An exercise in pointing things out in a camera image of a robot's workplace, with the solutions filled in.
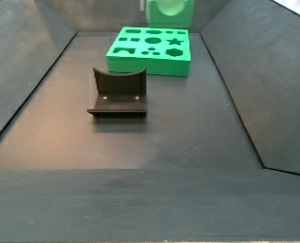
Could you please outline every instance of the black stand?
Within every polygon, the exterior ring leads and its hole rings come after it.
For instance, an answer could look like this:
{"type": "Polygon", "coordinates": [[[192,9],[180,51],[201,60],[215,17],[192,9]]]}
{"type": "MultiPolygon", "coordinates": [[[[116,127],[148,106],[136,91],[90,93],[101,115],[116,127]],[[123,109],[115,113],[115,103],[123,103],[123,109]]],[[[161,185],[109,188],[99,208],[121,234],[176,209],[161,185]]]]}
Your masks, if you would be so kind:
{"type": "Polygon", "coordinates": [[[99,89],[96,106],[88,112],[101,114],[147,114],[147,69],[133,74],[104,73],[96,68],[99,89]]]}

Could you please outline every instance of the green shape sorter block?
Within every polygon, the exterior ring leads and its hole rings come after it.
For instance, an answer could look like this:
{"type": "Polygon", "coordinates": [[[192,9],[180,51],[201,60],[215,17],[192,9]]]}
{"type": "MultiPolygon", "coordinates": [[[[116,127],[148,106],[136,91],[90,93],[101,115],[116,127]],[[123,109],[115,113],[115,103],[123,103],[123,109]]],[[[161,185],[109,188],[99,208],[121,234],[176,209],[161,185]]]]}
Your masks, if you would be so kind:
{"type": "Polygon", "coordinates": [[[108,52],[112,72],[188,76],[191,50],[188,30],[125,27],[108,52]]]}

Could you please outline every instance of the gray surface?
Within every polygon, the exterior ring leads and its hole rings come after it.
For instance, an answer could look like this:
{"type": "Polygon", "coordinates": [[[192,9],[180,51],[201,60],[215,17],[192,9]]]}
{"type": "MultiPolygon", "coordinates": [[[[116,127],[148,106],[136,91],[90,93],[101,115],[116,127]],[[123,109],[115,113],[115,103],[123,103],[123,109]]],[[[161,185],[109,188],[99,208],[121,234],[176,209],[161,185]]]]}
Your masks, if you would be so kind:
{"type": "Polygon", "coordinates": [[[74,34],[41,1],[0,1],[0,131],[74,34]]]}
{"type": "Polygon", "coordinates": [[[266,166],[300,173],[300,16],[233,0],[203,35],[266,166]]]}
{"type": "MultiPolygon", "coordinates": [[[[81,32],[121,31],[127,26],[147,27],[140,0],[45,0],[81,32]]],[[[196,0],[192,32],[200,32],[229,0],[196,0]]]]}
{"type": "Polygon", "coordinates": [[[116,35],[74,39],[0,139],[0,169],[262,168],[200,34],[189,77],[148,76],[147,120],[93,118],[116,35]]]}
{"type": "Polygon", "coordinates": [[[0,172],[0,242],[300,240],[300,177],[266,170],[0,172]]]}

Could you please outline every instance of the star-shaped hole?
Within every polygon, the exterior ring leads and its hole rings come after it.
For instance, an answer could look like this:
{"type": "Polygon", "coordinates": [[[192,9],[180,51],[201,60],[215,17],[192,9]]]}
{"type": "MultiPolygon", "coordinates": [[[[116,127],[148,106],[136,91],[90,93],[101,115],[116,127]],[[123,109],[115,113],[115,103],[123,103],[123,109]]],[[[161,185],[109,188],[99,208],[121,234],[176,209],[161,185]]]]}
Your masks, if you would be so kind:
{"type": "Polygon", "coordinates": [[[184,42],[184,41],[180,41],[180,40],[176,39],[176,38],[175,38],[173,40],[167,40],[167,41],[169,42],[171,45],[179,45],[179,46],[180,46],[181,43],[184,42]]]}

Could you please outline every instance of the green object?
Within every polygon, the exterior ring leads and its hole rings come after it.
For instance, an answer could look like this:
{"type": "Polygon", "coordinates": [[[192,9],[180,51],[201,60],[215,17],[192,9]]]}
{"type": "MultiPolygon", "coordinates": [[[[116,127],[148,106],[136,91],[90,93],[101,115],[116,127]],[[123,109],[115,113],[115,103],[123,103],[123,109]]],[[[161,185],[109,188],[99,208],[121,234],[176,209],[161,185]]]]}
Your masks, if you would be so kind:
{"type": "Polygon", "coordinates": [[[191,63],[188,30],[125,27],[108,52],[112,72],[188,76],[191,63]]]}
{"type": "Polygon", "coordinates": [[[148,0],[147,16],[151,28],[189,28],[195,0],[148,0]]]}

